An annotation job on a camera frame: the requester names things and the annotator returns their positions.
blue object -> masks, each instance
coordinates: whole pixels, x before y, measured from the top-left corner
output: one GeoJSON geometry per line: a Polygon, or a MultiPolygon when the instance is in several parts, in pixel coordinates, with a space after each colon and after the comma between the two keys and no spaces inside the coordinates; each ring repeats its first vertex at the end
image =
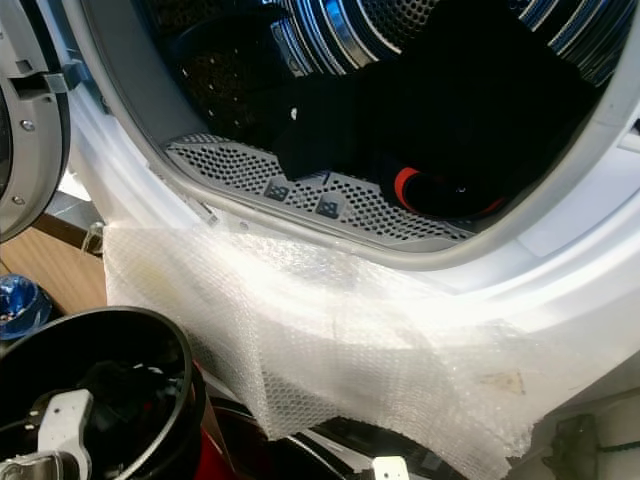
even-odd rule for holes
{"type": "Polygon", "coordinates": [[[32,333],[49,320],[51,300],[21,275],[0,276],[0,340],[32,333]]]}

black bucket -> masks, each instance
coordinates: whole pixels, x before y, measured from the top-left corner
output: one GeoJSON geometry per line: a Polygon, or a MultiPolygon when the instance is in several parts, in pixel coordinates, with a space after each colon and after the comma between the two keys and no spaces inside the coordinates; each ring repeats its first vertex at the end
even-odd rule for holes
{"type": "Polygon", "coordinates": [[[0,358],[0,461],[36,451],[48,398],[78,388],[94,396],[85,430],[92,480],[193,478],[206,394],[175,324],[148,310],[105,308],[13,345],[0,358]]]}

washing machine door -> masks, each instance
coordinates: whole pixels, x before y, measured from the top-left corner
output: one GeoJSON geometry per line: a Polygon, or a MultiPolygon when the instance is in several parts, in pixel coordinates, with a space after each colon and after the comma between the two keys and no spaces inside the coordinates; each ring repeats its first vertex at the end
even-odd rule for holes
{"type": "Polygon", "coordinates": [[[0,1],[0,241],[38,218],[64,172],[73,71],[35,0],[0,1]]]}

wooden surface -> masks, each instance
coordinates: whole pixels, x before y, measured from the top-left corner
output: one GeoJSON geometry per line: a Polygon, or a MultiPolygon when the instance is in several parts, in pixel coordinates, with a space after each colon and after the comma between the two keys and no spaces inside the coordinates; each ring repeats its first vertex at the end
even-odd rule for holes
{"type": "Polygon", "coordinates": [[[2,263],[12,273],[44,288],[63,313],[107,304],[102,261],[30,228],[0,247],[2,263]]]}

bubble wrap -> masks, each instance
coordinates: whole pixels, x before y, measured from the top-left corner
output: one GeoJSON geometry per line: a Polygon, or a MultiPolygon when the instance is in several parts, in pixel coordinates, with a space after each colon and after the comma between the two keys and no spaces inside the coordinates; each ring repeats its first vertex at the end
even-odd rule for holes
{"type": "Polygon", "coordinates": [[[340,415],[496,480],[555,407],[546,392],[589,368],[481,300],[267,230],[108,227],[105,268],[109,303],[180,324],[272,439],[340,415]]]}

